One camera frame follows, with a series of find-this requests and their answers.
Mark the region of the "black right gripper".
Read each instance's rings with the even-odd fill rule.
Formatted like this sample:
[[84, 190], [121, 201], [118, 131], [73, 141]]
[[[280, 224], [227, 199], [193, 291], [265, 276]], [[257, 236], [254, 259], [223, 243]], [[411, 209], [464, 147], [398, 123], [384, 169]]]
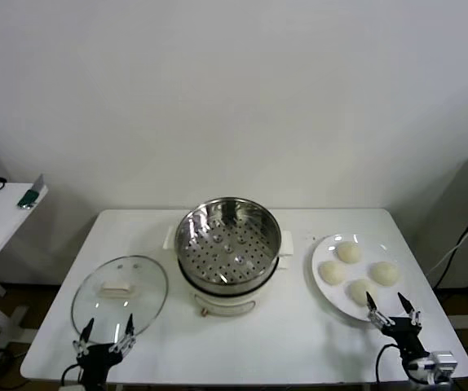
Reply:
[[400, 350], [403, 361], [413, 361], [426, 358], [428, 352], [424, 349], [418, 335], [422, 329], [420, 312], [415, 310], [412, 303], [400, 292], [398, 293], [400, 303], [408, 315], [405, 317], [385, 316], [378, 310], [376, 303], [369, 292], [366, 292], [368, 319], [375, 327], [382, 328], [382, 334], [394, 339]]

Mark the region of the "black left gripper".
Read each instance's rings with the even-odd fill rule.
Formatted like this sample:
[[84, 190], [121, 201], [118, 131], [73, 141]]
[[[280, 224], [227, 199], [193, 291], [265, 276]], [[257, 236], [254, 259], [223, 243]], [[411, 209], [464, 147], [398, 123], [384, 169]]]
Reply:
[[124, 334], [112, 344], [92, 345], [88, 347], [94, 318], [82, 329], [78, 340], [73, 342], [77, 355], [77, 364], [82, 369], [82, 385], [105, 385], [110, 369], [123, 360], [136, 342], [133, 314], [130, 314]]

